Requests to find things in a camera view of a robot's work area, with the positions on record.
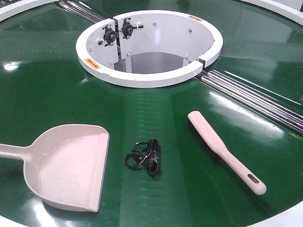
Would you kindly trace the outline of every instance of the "brush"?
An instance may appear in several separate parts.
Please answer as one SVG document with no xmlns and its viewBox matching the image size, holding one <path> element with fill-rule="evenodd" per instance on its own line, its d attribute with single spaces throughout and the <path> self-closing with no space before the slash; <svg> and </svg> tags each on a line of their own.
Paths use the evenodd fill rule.
<svg viewBox="0 0 303 227">
<path fill-rule="evenodd" d="M 229 152 L 221 138 L 199 111 L 190 112 L 188 119 L 189 125 L 192 125 L 196 129 L 210 150 L 217 155 L 213 156 L 213 160 L 218 160 L 218 156 L 222 158 L 255 194 L 262 195 L 266 192 L 265 184 Z"/>
</svg>

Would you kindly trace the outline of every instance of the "white plastic dustpan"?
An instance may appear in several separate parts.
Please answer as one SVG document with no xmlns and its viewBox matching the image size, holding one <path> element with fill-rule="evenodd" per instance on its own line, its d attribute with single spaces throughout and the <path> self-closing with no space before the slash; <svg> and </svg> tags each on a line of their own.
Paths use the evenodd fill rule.
<svg viewBox="0 0 303 227">
<path fill-rule="evenodd" d="M 67 124 L 47 130 L 28 147 L 0 144 L 0 157 L 24 160 L 24 179 L 45 203 L 97 212 L 108 142 L 100 126 Z"/>
</svg>

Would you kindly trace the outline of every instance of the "green conveyor belt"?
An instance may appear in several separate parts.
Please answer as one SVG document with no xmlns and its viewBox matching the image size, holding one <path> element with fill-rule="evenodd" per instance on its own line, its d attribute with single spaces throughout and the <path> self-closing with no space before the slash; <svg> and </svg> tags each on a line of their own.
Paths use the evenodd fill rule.
<svg viewBox="0 0 303 227">
<path fill-rule="evenodd" d="M 233 0 L 84 2 L 106 17 L 167 9 L 207 20 L 224 39 L 210 69 L 249 80 L 303 114 L 302 26 Z M 244 227 L 302 201 L 301 136 L 196 79 L 136 89 L 93 77 L 75 51 L 90 25 L 54 4 L 0 22 L 0 143 L 26 146 L 60 124 L 106 128 L 110 144 L 100 212 L 43 204 L 28 189 L 22 162 L 0 159 L 0 215 L 30 227 Z M 193 110 L 267 185 L 264 195 L 255 195 L 224 162 L 212 162 L 187 128 Z M 160 141 L 161 173 L 151 178 L 143 169 L 125 168 L 133 145 L 152 138 Z"/>
</svg>

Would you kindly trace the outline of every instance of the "dustpan handle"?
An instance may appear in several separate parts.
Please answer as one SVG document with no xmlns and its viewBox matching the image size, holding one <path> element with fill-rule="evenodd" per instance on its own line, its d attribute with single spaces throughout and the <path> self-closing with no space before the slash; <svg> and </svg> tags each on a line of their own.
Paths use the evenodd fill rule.
<svg viewBox="0 0 303 227">
<path fill-rule="evenodd" d="M 0 157 L 24 160 L 28 154 L 28 147 L 18 147 L 0 144 Z"/>
<path fill-rule="evenodd" d="M 219 155 L 255 194 L 262 195 L 266 192 L 265 184 L 229 152 L 224 142 L 199 111 L 189 113 L 188 118 L 210 149 Z"/>
</svg>

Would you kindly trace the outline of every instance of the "orange label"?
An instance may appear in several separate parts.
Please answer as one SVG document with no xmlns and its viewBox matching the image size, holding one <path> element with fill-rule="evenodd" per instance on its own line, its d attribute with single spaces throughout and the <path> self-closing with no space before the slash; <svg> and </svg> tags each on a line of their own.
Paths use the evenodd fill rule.
<svg viewBox="0 0 303 227">
<path fill-rule="evenodd" d="M 91 65 L 94 69 L 96 69 L 96 70 L 98 70 L 98 69 L 101 68 L 101 67 L 99 66 L 98 63 L 96 63 L 95 61 L 93 61 L 93 60 L 90 59 L 90 58 L 85 59 L 85 61 L 86 61 L 88 64 L 90 64 L 90 65 Z"/>
<path fill-rule="evenodd" d="M 192 15 L 190 15 L 190 16 L 188 16 L 188 17 L 190 17 L 190 18 L 192 18 L 192 19 L 194 19 L 194 20 L 197 20 L 197 21 L 202 21 L 202 19 L 201 18 L 198 18 L 198 17 L 195 17 L 195 16 L 192 16 Z"/>
</svg>

